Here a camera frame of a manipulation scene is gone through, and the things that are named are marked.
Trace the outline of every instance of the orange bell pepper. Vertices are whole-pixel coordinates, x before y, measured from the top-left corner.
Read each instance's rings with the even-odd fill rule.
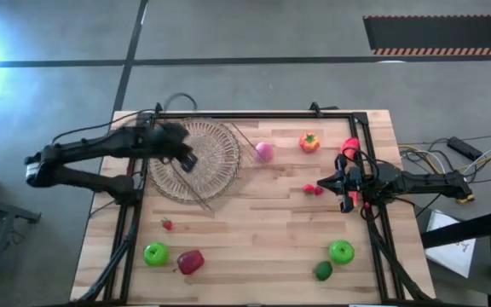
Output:
[[[298,144],[305,153],[313,153],[320,147],[320,138],[314,133],[308,132],[300,138]]]

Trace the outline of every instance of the pink ball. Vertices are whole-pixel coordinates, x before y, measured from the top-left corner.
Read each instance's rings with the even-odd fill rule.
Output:
[[[255,149],[257,150],[255,159],[259,162],[269,162],[274,157],[274,149],[268,143],[258,143]]]

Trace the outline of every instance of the toy fruit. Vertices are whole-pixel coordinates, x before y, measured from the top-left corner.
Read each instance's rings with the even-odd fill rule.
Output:
[[[303,192],[308,195],[315,194],[315,187],[311,184],[304,184]]]
[[[314,269],[315,278],[318,281],[326,281],[332,274],[332,266],[328,261],[320,262]]]
[[[312,132],[307,132],[300,138],[298,144],[305,153],[310,154],[320,147],[320,138]]]
[[[316,195],[323,194],[323,188],[320,186],[315,187],[314,194],[316,194]]]
[[[269,162],[274,157],[274,149],[268,143],[260,142],[255,149],[257,150],[255,159],[259,162]]]
[[[345,149],[346,148],[357,148],[357,149],[359,149],[359,146],[360,146],[359,145],[359,139],[356,137],[351,137],[342,143],[342,146],[340,147],[340,153],[344,154],[346,156],[346,158],[348,158],[348,159],[353,159],[354,154],[355,154],[355,150],[353,150],[353,149],[345,150]]]
[[[336,240],[329,246],[329,257],[335,264],[349,264],[354,254],[354,247],[346,240]]]
[[[179,270],[184,275],[191,275],[195,270],[204,265],[204,257],[199,250],[184,252],[177,259]]]
[[[163,266],[168,262],[168,247],[163,243],[151,243],[143,251],[143,260],[149,266]]]
[[[171,220],[167,218],[164,218],[161,222],[162,222],[162,227],[164,227],[168,231],[174,228],[174,223],[172,223]]]

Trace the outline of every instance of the green apple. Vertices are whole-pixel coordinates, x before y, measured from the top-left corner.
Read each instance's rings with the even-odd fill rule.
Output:
[[[149,266],[163,266],[168,263],[168,246],[160,242],[149,244],[143,252],[143,260]]]
[[[346,240],[336,240],[329,246],[329,257],[335,264],[349,264],[354,254],[354,247]]]

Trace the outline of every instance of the green lime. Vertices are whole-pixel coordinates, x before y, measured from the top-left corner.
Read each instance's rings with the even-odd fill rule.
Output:
[[[318,281],[326,281],[332,274],[331,263],[328,261],[320,262],[315,266],[314,274]]]
[[[346,240],[336,240],[329,246],[329,257],[335,264],[349,264],[354,254],[354,247]]]
[[[143,260],[150,266],[163,266],[168,263],[168,247],[160,242],[149,244],[143,251]]]

